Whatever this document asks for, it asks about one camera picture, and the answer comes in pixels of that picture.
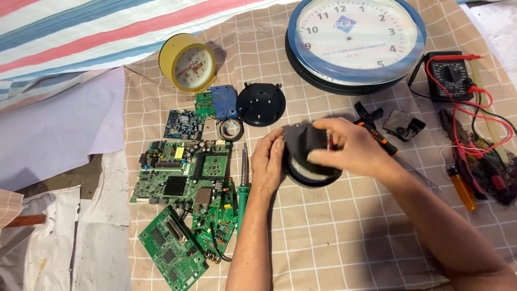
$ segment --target white wire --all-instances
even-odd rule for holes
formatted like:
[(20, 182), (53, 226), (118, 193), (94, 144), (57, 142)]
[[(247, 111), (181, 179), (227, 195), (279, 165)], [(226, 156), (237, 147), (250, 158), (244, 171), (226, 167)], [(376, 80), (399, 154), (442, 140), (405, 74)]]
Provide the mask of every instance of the white wire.
[[(446, 148), (459, 148), (459, 146), (458, 146), (458, 145), (448, 145), (448, 146), (446, 146), (446, 147), (443, 147), (443, 148), (440, 150), (440, 156), (442, 157), (442, 160), (444, 161), (444, 164), (442, 165), (442, 172), (444, 173), (445, 178), (447, 178), (448, 180), (450, 180), (451, 178), (449, 178), (449, 175), (447, 174), (447, 172), (445, 172), (445, 165), (446, 165), (446, 163), (445, 163), (445, 158), (444, 158), (444, 156), (442, 155), (442, 151), (443, 151), (444, 149), (446, 149)], [(462, 147), (462, 148), (463, 148), (463, 149), (465, 149), (465, 150), (478, 150), (478, 151), (479, 151), (479, 150), (481, 150), (481, 151), (482, 151), (482, 149), (478, 149), (478, 148), (466, 148), (466, 147)]]

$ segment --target beige checkered mat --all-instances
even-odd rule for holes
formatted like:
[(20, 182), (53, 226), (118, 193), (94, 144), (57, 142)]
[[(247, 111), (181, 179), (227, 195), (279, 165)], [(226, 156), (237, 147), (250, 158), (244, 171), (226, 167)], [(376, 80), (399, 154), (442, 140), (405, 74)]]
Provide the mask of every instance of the beige checkered mat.
[[(496, 98), (495, 111), (517, 122), (515, 89), (459, 6), (453, 0), (410, 3), (427, 24), (426, 51), (462, 50), (465, 54), (486, 56), (480, 65), (485, 85)], [(391, 141), (406, 160), (442, 187), (441, 192), (432, 189), (438, 197), (468, 219), (507, 262), (517, 266), (517, 210), (503, 211), (490, 200), (479, 203), (478, 210), (467, 212), (451, 182), (444, 177), (439, 149), (450, 145), (450, 141), (438, 121), (437, 111), (442, 105), (414, 98), (405, 82), (378, 94), (349, 97), (328, 94), (302, 81), (284, 52), (287, 20), (295, 5), (275, 5), (243, 13), (197, 35), (216, 54), (219, 79), (214, 85), (231, 84), (240, 92), (244, 82), (279, 83), (287, 100), (285, 113), (275, 124), (245, 127), (245, 135), (234, 144), (236, 151), (231, 154), (230, 175), (234, 180), (238, 180), (240, 173), (245, 139), (253, 152), (259, 138), (284, 125), (327, 116), (355, 120), (358, 116), (353, 104), (358, 100), (369, 111), (382, 107), (386, 116), (392, 109), (411, 112), (424, 119), (428, 127), (411, 142), (396, 138)], [(421, 72), (414, 89), (428, 94), (425, 82)], [(131, 192), (140, 169), (140, 154), (151, 141), (161, 139), (170, 109), (193, 110), (193, 96), (178, 91), (161, 75), (158, 53), (126, 68), (126, 87), (124, 119)], [(463, 117), (462, 121), (467, 124), (469, 119)], [(483, 122), (477, 126), (488, 136)], [(215, 137), (214, 122), (209, 121), (203, 138)], [(515, 149), (514, 141), (507, 143), (507, 148)], [(445, 153), (447, 163), (451, 164), (450, 151)], [(137, 238), (162, 207), (139, 202), (129, 208), (132, 288), (169, 290)], [(231, 257), (234, 247), (235, 236), (226, 249), (228, 256)], [(384, 290), (446, 282), (388, 191), (374, 179), (352, 173), (344, 173), (337, 182), (319, 189), (301, 188), (289, 178), (282, 181), (271, 215), (271, 256), (275, 290)], [(209, 269), (192, 290), (224, 290), (229, 266), (225, 262), (209, 263)]]

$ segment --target forearm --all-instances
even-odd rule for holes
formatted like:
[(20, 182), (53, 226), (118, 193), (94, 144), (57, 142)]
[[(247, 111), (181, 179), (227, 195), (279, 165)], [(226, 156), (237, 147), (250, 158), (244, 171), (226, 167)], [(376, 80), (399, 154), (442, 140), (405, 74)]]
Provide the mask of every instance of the forearm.
[(228, 272), (226, 291), (267, 291), (270, 287), (267, 213), (269, 193), (252, 188)]
[(449, 273), (479, 274), (508, 267), (461, 215), (399, 165), (379, 178)]

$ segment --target circuit board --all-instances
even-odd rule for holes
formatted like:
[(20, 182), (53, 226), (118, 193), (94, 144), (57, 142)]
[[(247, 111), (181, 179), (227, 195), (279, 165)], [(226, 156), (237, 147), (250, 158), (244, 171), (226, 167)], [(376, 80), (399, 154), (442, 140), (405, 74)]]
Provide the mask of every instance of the circuit board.
[(219, 252), (224, 254), (226, 246), (237, 224), (237, 193), (230, 178), (223, 184), (223, 194), (212, 200), (208, 211), (194, 209), (192, 212), (192, 231), (194, 237), (203, 250), (205, 257), (218, 264), (221, 258), (217, 255), (212, 239), (214, 228), (216, 244)]
[(142, 169), (130, 202), (208, 210), (212, 197), (223, 193), (230, 146), (223, 140), (151, 143), (140, 157)]
[(205, 120), (198, 120), (195, 111), (184, 109), (171, 110), (167, 125), (165, 126), (164, 138), (200, 140), (203, 135)]
[(209, 117), (216, 117), (216, 108), (214, 106), (214, 99), (212, 98), (212, 92), (207, 91), (203, 93), (197, 93), (195, 95), (195, 114), (197, 119), (205, 121)]
[(173, 291), (187, 290), (206, 271), (203, 252), (171, 206), (163, 209), (138, 238)]

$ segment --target striped fabric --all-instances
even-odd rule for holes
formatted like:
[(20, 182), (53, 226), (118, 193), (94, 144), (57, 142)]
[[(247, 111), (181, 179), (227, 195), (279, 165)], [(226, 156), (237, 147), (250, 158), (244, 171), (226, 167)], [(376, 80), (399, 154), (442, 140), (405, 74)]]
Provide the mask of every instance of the striped fabric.
[(293, 0), (1, 0), (0, 113), (43, 100), (234, 15)]

